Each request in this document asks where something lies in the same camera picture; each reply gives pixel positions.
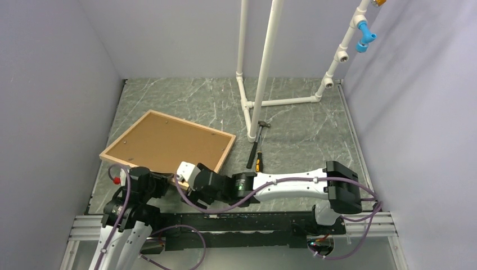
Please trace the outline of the wooden picture frame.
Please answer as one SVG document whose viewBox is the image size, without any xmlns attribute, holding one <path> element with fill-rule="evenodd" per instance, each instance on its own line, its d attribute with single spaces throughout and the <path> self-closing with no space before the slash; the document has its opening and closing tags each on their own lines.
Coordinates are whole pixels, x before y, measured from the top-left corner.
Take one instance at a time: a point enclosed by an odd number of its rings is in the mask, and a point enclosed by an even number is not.
<svg viewBox="0 0 477 270">
<path fill-rule="evenodd" d="M 174 173 L 186 161 L 218 172 L 235 140 L 234 134 L 149 110 L 107 146 L 100 159 L 160 173 Z"/>
</svg>

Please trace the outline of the yellow black screwdriver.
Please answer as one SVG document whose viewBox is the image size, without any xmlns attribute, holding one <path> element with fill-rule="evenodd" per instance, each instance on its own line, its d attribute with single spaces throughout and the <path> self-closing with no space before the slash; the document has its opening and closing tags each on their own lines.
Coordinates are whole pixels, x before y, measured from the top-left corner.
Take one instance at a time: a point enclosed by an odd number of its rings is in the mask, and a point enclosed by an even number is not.
<svg viewBox="0 0 477 270">
<path fill-rule="evenodd" d="M 256 165 L 255 171 L 257 173 L 261 173 L 263 171 L 263 153 L 262 153 L 262 135 L 260 134 L 258 137 L 258 150 L 257 150 L 257 157 L 256 157 Z"/>
</svg>

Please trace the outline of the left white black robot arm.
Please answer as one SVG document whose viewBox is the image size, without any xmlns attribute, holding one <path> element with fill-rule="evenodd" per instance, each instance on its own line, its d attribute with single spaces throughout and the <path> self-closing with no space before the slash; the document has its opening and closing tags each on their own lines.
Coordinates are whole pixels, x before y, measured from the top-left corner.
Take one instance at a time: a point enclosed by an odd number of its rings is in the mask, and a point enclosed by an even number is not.
<svg viewBox="0 0 477 270">
<path fill-rule="evenodd" d="M 174 175 L 143 166 L 116 167 L 120 174 L 110 179 L 120 187 L 103 209 L 90 269 L 131 269 L 147 238 L 157 235 L 162 227 L 160 208 L 148 202 L 166 194 Z"/>
</svg>

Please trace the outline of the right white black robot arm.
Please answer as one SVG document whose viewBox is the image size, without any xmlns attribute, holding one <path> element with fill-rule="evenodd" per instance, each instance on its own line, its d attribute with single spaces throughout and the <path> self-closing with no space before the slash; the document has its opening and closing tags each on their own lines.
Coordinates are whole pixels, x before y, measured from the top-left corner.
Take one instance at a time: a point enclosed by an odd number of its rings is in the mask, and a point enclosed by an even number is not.
<svg viewBox="0 0 477 270">
<path fill-rule="evenodd" d="M 215 201 L 228 204 L 232 210 L 275 199 L 314 198 L 318 203 L 313 207 L 310 227 L 324 233 L 342 214 L 362 212 L 358 175 L 338 161 L 302 173 L 243 172 L 232 176 L 183 161 L 176 179 L 188 184 L 186 201 L 203 213 Z"/>
</svg>

